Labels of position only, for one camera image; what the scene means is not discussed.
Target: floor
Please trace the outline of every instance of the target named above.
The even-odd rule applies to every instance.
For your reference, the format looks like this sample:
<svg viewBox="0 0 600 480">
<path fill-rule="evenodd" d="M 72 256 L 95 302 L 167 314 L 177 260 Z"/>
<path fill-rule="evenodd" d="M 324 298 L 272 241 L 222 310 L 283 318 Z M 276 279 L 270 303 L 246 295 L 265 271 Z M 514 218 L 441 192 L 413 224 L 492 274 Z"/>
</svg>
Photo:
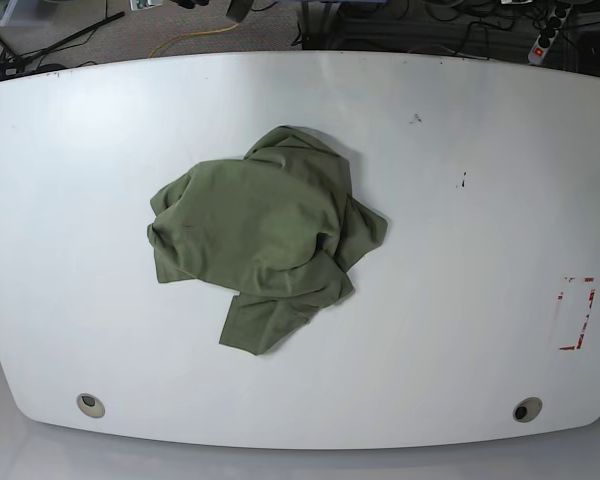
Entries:
<svg viewBox="0 0 600 480">
<path fill-rule="evenodd" d="M 256 0 L 255 8 L 269 3 L 268 0 Z M 3 27 L 0 35 L 17 53 L 26 53 L 102 20 L 105 5 L 105 0 L 73 0 L 58 6 L 53 23 L 48 27 Z M 146 58 L 153 48 L 177 35 L 231 25 L 232 22 L 225 17 L 228 5 L 229 0 L 212 0 L 207 7 L 186 10 L 165 0 L 161 7 L 132 12 L 129 0 L 108 0 L 109 15 L 124 11 L 126 16 L 98 30 L 87 44 L 53 53 L 43 61 L 75 67 L 87 61 L 110 63 Z M 297 35 L 298 5 L 295 2 L 278 3 L 265 12 L 251 13 L 235 30 L 188 38 L 161 54 L 298 48 L 290 46 Z M 73 43 L 81 43 L 85 38 Z"/>
</svg>

